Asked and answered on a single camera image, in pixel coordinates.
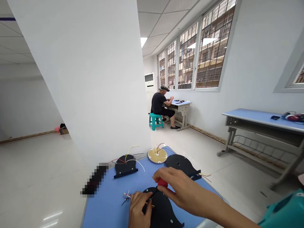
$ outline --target window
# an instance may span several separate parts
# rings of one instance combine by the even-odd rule
[[[180,36],[178,89],[191,89],[198,22]]]
[[[300,71],[298,78],[296,78],[294,84],[302,84],[302,83],[304,83],[304,66]]]
[[[161,86],[171,90],[220,91],[224,58],[231,43],[229,35],[236,24],[233,18],[239,12],[240,0],[236,3],[237,0],[218,0],[160,52],[157,59]],[[303,83],[302,78],[299,76],[297,81]]]
[[[304,29],[292,51],[274,93],[304,93]]]
[[[176,58],[176,41],[167,47],[167,72],[168,72],[168,89],[175,89],[175,58]]]
[[[165,74],[165,51],[158,55],[158,75],[160,80],[160,86],[166,84],[166,74]]]
[[[223,0],[203,17],[195,88],[218,87],[236,0]]]

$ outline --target tile floor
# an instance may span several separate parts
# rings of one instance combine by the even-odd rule
[[[152,145],[166,143],[186,156],[232,207],[258,222],[266,205],[280,199],[267,185],[278,174],[239,154],[217,157],[224,145],[191,128],[151,130]],[[0,227],[80,227],[89,174],[69,135],[56,133],[0,144]]]

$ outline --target student desk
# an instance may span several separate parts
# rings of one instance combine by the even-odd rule
[[[174,154],[174,151],[165,146],[163,149],[168,156]],[[84,216],[82,220],[82,228],[92,227],[113,227],[127,228],[129,219],[130,200],[124,202],[124,193],[128,190],[133,194],[135,191],[143,192],[146,188],[155,187],[157,183],[151,178],[156,170],[165,167],[165,164],[154,164],[148,158],[147,154],[139,160],[144,166],[145,171],[140,164],[136,163],[138,172],[114,179],[116,174],[115,168],[110,168],[100,183],[96,194],[87,198]],[[226,203],[227,201],[204,179],[196,180],[202,187],[218,194]],[[200,218],[189,214],[180,209],[171,201],[171,205],[175,216],[180,223],[185,223],[184,227],[216,227],[217,224],[211,220]]]
[[[189,113],[190,104],[192,102],[185,101],[185,102],[180,103],[180,104],[177,104],[177,103],[179,103],[179,101],[172,101],[170,106],[167,106],[165,104],[164,104],[164,106],[167,107],[167,109],[171,109],[171,110],[174,110],[175,112],[180,112],[181,113],[181,115],[183,117],[183,121],[180,122],[180,121],[175,119],[175,122],[178,122],[179,124],[181,124],[181,128],[177,129],[177,131],[180,131],[180,130],[184,130],[186,128],[189,128],[189,126],[187,126],[187,121],[188,121],[188,113]]]
[[[292,121],[285,119],[274,120],[271,119],[272,116],[281,116],[281,114],[255,111],[249,109],[236,109],[233,111],[223,113],[226,116],[226,126],[228,126],[229,136],[227,138],[225,151],[220,151],[217,153],[221,156],[223,153],[227,152],[229,149],[235,150],[244,156],[247,156],[279,173],[281,176],[274,181],[270,188],[274,189],[278,184],[280,184],[286,176],[291,173],[303,160],[304,158],[304,124],[297,124]],[[269,162],[261,160],[256,156],[252,156],[249,153],[235,147],[234,137],[236,130],[243,130],[265,138],[275,140],[280,143],[284,143],[291,146],[296,150],[296,153],[287,152],[292,154],[292,161],[286,165],[285,169],[280,169],[271,165]],[[251,149],[257,150],[258,145],[255,147],[249,145]],[[266,157],[272,156],[272,154],[263,154]]]

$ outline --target black shorts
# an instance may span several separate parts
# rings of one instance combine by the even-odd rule
[[[162,115],[162,116],[169,116],[169,118],[171,118],[172,116],[174,116],[175,111],[170,110],[170,109],[165,109],[164,107],[162,107],[161,111],[158,113],[155,113],[157,115]]]

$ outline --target white pillar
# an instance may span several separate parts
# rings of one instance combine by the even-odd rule
[[[136,0],[8,0],[92,170],[151,148]]]

